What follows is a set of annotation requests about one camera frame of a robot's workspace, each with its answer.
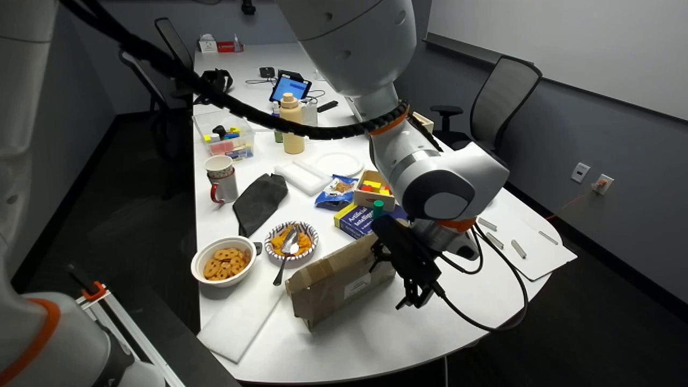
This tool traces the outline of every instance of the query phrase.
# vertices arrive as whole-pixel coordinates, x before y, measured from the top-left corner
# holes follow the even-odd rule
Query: white table
[[[320,101],[339,101],[338,109],[320,115],[320,125],[327,126],[353,123],[349,105],[317,76],[307,55],[301,51],[301,44],[248,44],[242,54],[214,54],[195,57],[198,72],[204,68],[230,68],[234,78],[232,95],[267,111],[272,84],[246,84],[246,79],[258,78],[258,66],[293,68],[301,70],[309,79],[317,79],[314,90],[324,90]],[[193,111],[202,130],[209,130],[218,125],[218,121],[229,118],[209,105],[198,105]],[[193,147],[195,236],[198,248],[204,248],[220,236],[236,235],[239,223],[230,207],[218,207],[209,199],[209,182],[204,176],[207,153],[198,133]],[[307,142],[305,155],[299,156],[309,158],[331,150],[363,156],[370,165],[366,138]],[[291,156],[287,156],[282,147],[274,142],[274,130],[257,128],[257,156],[236,163],[239,192],[243,192],[261,173],[274,171],[274,168],[284,161],[291,161]],[[547,220],[543,220],[536,211],[524,207],[506,190],[497,195],[486,212],[497,223],[506,220],[518,220],[561,242],[557,230]],[[320,235],[320,248],[317,255],[320,258],[327,251],[344,248],[353,240],[333,228],[331,214],[331,211],[314,208],[314,198],[307,198],[299,190],[291,187],[280,211],[258,231],[253,231],[251,238],[263,240],[265,235],[282,221],[307,220]],[[484,249],[484,254],[484,269],[474,278],[438,262],[443,271],[442,286],[463,312],[484,324],[494,327],[514,315],[523,307],[523,300],[518,284],[506,262],[499,261],[491,249]],[[536,281],[524,280],[530,299],[543,290],[547,280],[549,274]],[[486,336],[486,331],[476,328],[458,317],[436,296],[431,299],[431,302],[422,309],[393,309],[402,299],[402,293],[402,280],[395,278],[387,288],[343,309],[317,331],[307,331],[304,320],[294,317],[291,299],[282,296],[280,305],[239,364],[221,356],[218,358],[239,381],[251,382],[355,381],[438,358]],[[200,293],[200,327],[204,327],[204,323],[209,323],[209,317],[223,302],[232,302],[232,293],[223,293],[220,296]]]

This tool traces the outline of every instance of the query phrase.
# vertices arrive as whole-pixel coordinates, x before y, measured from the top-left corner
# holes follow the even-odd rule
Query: gray wall
[[[181,36],[188,41],[189,49],[204,33],[210,33],[218,41],[232,39],[236,35],[243,42],[284,42],[296,39],[288,28],[277,3],[272,0],[258,0],[258,12],[253,16],[246,16],[242,12],[242,0],[220,4],[128,0],[105,3],[105,6],[134,35],[141,35],[143,39],[160,44],[165,51],[167,47],[163,44],[153,23],[157,16],[171,16]],[[146,111],[149,92],[134,78],[132,68],[120,65],[118,47],[85,23],[79,23],[77,29],[116,114]],[[153,68],[149,70],[155,84],[160,84],[161,90],[171,95],[172,81],[155,72]]]
[[[108,130],[114,109],[61,9],[32,142],[32,198],[8,273],[15,273]]]
[[[423,36],[431,3],[415,6]],[[399,87],[438,118],[429,105],[468,109],[488,70],[419,47]],[[466,130],[468,114],[453,125]],[[544,81],[510,123],[501,156],[518,190],[688,302],[688,123]],[[576,161],[591,165],[582,184],[571,180]],[[588,194],[601,171],[615,179],[605,198]]]

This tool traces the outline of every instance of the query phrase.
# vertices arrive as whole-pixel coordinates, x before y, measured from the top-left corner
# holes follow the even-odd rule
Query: cereal bowl
[[[191,274],[214,288],[230,288],[246,280],[257,262],[257,244],[243,236],[220,238],[191,261]]]
[[[284,248],[284,240],[288,238],[291,230],[299,231],[294,238],[294,242],[299,242],[299,251],[288,255],[288,262],[313,258],[318,248],[318,235],[313,225],[307,225],[304,221],[288,221],[288,223],[280,223],[277,228],[274,228],[265,238],[267,255],[274,261],[284,258],[282,248]]]

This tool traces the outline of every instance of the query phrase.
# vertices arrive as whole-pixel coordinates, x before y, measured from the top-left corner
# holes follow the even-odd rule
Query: wall outlet
[[[573,171],[573,180],[576,180],[581,184],[588,171],[590,171],[588,163],[576,163],[574,171]]]
[[[601,173],[599,180],[591,184],[591,190],[601,195],[607,195],[608,187],[615,182],[613,176]]]

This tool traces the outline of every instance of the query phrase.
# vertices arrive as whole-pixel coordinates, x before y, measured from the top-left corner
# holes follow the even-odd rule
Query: spoon
[[[294,242],[296,236],[299,236],[299,230],[293,230],[288,235],[288,238],[284,240],[284,244],[282,244],[282,265],[280,265],[277,278],[274,280],[274,286],[282,284],[282,273],[284,273],[287,258],[291,258],[291,255],[294,255],[299,251],[299,242]]]

